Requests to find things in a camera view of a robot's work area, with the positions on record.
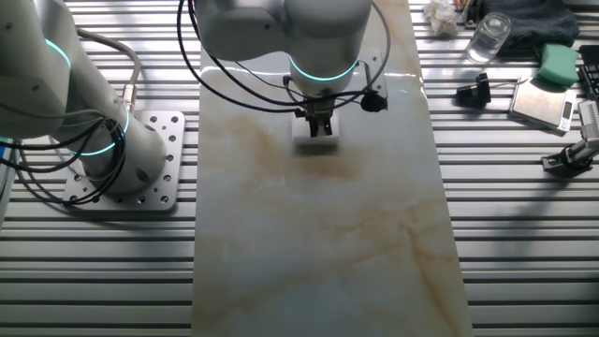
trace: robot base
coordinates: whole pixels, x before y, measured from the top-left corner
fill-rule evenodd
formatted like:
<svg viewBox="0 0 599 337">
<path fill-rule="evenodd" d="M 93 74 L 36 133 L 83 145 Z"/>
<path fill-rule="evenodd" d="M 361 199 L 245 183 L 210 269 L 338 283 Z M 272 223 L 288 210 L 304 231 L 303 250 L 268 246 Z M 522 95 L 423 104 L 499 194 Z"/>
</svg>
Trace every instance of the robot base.
<svg viewBox="0 0 599 337">
<path fill-rule="evenodd" d="M 183 154 L 185 116 L 178 111 L 138 111 L 138 119 L 152 126 L 167 147 L 165 166 L 155 182 L 129 196 L 103 196 L 98 202 L 70 208 L 74 212 L 168 212 L 177 201 L 177 186 Z M 80 198 L 95 187 L 81 176 L 68 171 L 64 198 Z"/>
</svg>

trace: marble board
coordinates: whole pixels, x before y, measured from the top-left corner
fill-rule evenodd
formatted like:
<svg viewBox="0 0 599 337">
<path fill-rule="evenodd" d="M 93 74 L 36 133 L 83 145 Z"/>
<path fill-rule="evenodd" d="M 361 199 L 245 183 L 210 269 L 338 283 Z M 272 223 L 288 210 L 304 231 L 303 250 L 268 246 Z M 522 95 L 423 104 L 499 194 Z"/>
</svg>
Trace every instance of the marble board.
<svg viewBox="0 0 599 337">
<path fill-rule="evenodd" d="M 408 1 L 376 3 L 392 33 L 389 110 L 338 110 L 334 150 L 300 151 L 291 115 L 201 88 L 193 336 L 473 335 Z M 374 10 L 367 48 L 385 48 Z M 203 56 L 206 82 L 261 104 Z M 277 84 L 289 69 L 282 53 L 244 64 Z M 349 89 L 363 82 L 358 67 Z"/>
</svg>

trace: digital scale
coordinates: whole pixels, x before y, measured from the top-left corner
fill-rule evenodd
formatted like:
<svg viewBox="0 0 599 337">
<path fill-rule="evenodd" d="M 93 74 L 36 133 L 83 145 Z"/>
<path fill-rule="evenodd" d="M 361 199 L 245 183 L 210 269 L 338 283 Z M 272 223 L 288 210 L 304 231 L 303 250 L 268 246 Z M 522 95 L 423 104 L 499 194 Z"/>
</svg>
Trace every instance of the digital scale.
<svg viewBox="0 0 599 337">
<path fill-rule="evenodd" d="M 577 93 L 539 79 L 520 78 L 510 114 L 565 135 L 570 131 Z"/>
</svg>

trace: glass cup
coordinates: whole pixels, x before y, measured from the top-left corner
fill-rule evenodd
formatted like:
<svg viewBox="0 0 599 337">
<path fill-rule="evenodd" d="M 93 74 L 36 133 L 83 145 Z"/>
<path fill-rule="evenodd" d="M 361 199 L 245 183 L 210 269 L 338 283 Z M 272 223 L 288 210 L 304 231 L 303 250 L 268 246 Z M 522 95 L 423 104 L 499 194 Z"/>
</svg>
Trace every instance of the glass cup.
<svg viewBox="0 0 599 337">
<path fill-rule="evenodd" d="M 502 13 L 492 12 L 476 27 L 475 35 L 466 47 L 466 56 L 476 64 L 491 62 L 507 40 L 512 22 Z"/>
</svg>

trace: white tissue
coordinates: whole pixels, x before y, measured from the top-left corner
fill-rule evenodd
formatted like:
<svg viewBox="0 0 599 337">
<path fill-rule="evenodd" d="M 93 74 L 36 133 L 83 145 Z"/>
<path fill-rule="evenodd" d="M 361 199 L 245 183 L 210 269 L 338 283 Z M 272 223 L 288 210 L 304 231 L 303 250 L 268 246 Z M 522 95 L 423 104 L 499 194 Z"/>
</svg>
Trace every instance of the white tissue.
<svg viewBox="0 0 599 337">
<path fill-rule="evenodd" d="M 424 15 L 431 21 L 436 37 L 443 34 L 451 37 L 458 35 L 456 12 L 447 0 L 431 0 L 431 3 L 424 7 Z"/>
</svg>

